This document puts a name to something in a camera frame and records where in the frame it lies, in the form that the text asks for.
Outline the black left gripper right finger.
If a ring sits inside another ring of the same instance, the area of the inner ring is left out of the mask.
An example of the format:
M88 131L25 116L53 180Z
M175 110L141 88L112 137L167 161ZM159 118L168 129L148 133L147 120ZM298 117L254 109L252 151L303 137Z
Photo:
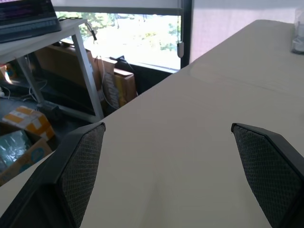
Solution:
M231 126L247 182L273 228L304 226L304 158L280 134Z

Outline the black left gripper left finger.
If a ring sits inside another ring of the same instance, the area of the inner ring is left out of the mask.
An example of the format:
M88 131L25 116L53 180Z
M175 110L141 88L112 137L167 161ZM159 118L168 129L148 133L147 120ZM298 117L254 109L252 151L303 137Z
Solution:
M95 185L105 124L68 133L0 218L2 228L78 228Z

